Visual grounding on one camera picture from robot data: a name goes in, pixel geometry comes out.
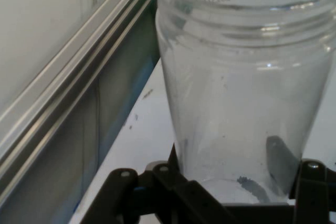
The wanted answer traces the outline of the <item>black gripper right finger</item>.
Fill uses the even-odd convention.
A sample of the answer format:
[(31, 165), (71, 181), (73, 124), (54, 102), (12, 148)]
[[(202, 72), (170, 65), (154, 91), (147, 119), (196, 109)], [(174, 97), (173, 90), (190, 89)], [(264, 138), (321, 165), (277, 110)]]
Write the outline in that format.
[(331, 223), (335, 171), (315, 159), (297, 159), (278, 136), (266, 140), (267, 169), (282, 193), (295, 200), (292, 223)]

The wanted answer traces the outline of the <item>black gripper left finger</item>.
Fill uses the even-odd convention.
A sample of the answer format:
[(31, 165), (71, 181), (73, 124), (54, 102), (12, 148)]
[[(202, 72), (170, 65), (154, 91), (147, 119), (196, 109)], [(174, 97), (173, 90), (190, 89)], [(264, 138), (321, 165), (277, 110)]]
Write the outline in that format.
[(111, 171), (81, 223), (139, 223), (150, 214), (160, 223), (237, 223), (198, 182), (180, 173), (175, 160), (172, 150), (168, 162), (142, 174), (130, 168)]

